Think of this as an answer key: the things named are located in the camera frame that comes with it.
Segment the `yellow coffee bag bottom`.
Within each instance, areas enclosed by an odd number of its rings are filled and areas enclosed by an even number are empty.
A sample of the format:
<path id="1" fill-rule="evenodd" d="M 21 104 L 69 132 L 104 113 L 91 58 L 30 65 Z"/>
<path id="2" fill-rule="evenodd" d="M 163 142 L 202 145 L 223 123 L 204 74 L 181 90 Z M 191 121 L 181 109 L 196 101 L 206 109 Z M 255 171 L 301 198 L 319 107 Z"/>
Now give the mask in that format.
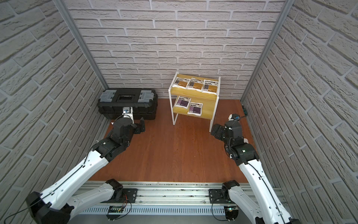
<path id="1" fill-rule="evenodd" d="M 191 79 L 188 78 L 176 77 L 172 87 L 186 89 L 190 81 Z"/>

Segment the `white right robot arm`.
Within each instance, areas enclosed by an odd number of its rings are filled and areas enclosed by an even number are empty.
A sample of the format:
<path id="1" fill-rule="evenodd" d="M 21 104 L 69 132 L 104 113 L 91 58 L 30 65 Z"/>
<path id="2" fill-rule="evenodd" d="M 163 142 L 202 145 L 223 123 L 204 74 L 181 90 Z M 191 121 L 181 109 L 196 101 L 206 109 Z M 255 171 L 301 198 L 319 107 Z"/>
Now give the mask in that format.
<path id="1" fill-rule="evenodd" d="M 299 224 L 300 220 L 284 208 L 269 183 L 258 153 L 243 137 L 238 118 L 230 119 L 223 126 L 215 124 L 211 135 L 224 143 L 225 152 L 245 175 L 257 201 L 254 202 L 237 181 L 222 184 L 223 199 L 235 203 L 253 224 Z"/>

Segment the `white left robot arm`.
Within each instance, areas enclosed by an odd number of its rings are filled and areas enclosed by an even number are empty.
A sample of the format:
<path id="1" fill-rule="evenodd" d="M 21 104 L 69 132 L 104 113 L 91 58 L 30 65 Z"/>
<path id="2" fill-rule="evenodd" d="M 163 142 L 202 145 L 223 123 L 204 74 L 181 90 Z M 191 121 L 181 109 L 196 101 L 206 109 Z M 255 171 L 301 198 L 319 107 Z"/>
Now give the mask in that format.
<path id="1" fill-rule="evenodd" d="M 133 135 L 145 131 L 145 121 L 134 123 L 129 116 L 116 120 L 106 138 L 96 143 L 71 171 L 42 192 L 26 198 L 29 213 L 38 224 L 66 224 L 84 210 L 101 202 L 121 202 L 123 186 L 111 179 L 80 195 L 74 193 L 97 171 L 129 147 Z"/>

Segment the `yellow coffee bag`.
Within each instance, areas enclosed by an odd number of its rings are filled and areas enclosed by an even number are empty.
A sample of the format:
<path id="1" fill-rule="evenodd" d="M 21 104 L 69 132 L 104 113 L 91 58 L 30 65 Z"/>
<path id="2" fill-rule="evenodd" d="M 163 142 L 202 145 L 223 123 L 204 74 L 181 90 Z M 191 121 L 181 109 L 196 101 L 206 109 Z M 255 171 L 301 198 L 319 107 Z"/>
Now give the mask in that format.
<path id="1" fill-rule="evenodd" d="M 190 81 L 191 79 L 188 78 L 176 77 L 172 87 L 186 89 Z"/>
<path id="2" fill-rule="evenodd" d="M 191 78 L 191 80 L 190 80 L 190 82 L 189 82 L 189 84 L 187 86 L 187 89 L 202 92 L 203 87 L 204 87 L 204 81 L 203 80 L 196 79 L 196 78 Z"/>
<path id="3" fill-rule="evenodd" d="M 202 92 L 217 95 L 218 85 L 218 81 L 204 80 Z"/>

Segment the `purple coffee bag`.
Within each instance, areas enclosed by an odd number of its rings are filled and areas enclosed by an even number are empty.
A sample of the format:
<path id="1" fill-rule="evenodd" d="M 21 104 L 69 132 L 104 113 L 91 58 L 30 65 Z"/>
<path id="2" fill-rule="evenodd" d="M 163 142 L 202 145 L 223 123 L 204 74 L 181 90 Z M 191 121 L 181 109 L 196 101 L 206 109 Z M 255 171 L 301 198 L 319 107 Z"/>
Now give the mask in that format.
<path id="1" fill-rule="evenodd" d="M 201 116 L 202 115 L 202 103 L 191 102 L 187 114 Z"/>
<path id="2" fill-rule="evenodd" d="M 192 100 L 192 99 L 191 99 L 191 98 L 188 98 L 188 97 L 178 96 L 177 99 L 176 99 L 176 101 L 175 101 L 174 106 L 175 106 L 175 107 L 180 107 L 180 108 L 188 109 L 191 100 Z"/>

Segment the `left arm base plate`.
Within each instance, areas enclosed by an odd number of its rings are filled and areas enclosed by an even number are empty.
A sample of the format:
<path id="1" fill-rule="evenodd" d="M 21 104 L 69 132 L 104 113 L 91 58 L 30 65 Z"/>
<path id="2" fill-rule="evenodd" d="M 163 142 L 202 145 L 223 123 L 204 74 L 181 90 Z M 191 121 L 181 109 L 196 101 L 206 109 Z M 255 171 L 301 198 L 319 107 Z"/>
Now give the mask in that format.
<path id="1" fill-rule="evenodd" d="M 110 200 L 103 201 L 103 203 L 124 203 L 126 200 L 130 203 L 135 203 L 137 192 L 138 189 L 124 188 L 120 191 L 116 191 Z"/>

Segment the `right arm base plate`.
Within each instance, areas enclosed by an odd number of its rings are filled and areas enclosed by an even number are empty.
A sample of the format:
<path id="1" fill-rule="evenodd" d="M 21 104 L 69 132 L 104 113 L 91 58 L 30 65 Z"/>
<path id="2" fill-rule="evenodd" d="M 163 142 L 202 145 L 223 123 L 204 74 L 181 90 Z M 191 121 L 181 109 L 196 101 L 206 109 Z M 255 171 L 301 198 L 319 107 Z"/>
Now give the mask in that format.
<path id="1" fill-rule="evenodd" d="M 221 189 L 209 189 L 209 200 L 211 204 L 234 204 L 225 198 Z"/>

